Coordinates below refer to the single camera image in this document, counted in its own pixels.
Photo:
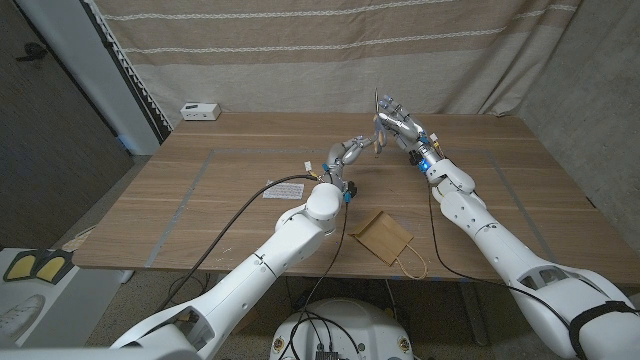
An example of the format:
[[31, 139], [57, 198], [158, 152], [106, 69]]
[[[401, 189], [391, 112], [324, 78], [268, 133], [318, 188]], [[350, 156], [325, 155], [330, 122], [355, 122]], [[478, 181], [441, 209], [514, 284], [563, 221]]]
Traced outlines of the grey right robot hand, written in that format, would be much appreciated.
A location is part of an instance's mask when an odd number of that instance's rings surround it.
[[409, 154], [410, 164], [426, 174], [443, 159], [438, 149], [437, 136], [428, 135], [417, 120], [397, 101], [388, 95], [378, 100], [377, 118], [382, 127], [391, 132], [398, 146]]

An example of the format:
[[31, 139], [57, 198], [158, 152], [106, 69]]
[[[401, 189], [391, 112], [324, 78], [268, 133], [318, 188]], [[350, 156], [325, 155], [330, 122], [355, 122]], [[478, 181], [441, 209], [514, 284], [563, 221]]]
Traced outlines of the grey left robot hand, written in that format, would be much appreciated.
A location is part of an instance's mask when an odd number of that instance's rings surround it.
[[320, 180], [338, 187], [348, 200], [354, 198], [357, 187], [353, 181], [343, 179], [343, 168], [354, 163], [362, 150], [370, 145], [373, 145], [375, 153], [379, 154], [386, 145], [386, 141], [380, 144], [379, 140], [378, 135], [370, 138], [358, 136], [334, 144], [329, 151], [327, 161], [323, 164], [324, 173], [320, 176]]

